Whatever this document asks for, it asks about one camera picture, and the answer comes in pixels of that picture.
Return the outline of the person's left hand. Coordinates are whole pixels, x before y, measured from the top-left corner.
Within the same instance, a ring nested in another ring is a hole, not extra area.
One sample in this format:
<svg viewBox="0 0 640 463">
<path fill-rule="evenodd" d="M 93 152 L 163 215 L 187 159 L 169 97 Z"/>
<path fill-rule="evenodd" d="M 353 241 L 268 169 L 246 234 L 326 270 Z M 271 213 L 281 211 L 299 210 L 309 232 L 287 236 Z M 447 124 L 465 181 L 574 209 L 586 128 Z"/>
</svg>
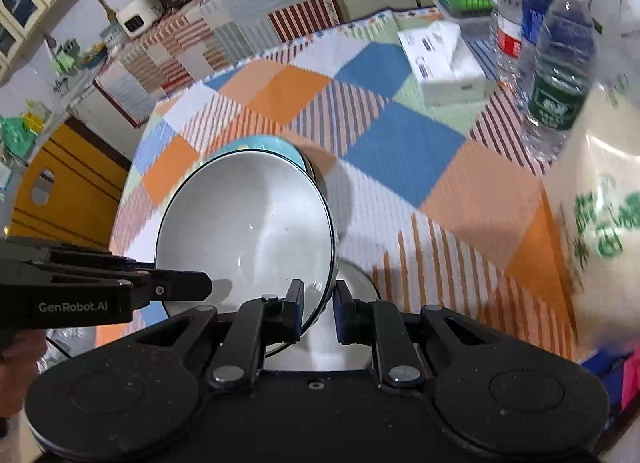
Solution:
<svg viewBox="0 0 640 463">
<path fill-rule="evenodd" d="M 38 361 L 47 353 L 46 333 L 17 333 L 2 353 L 0 414 L 8 419 L 19 413 L 28 387 L 38 375 Z"/>
</svg>

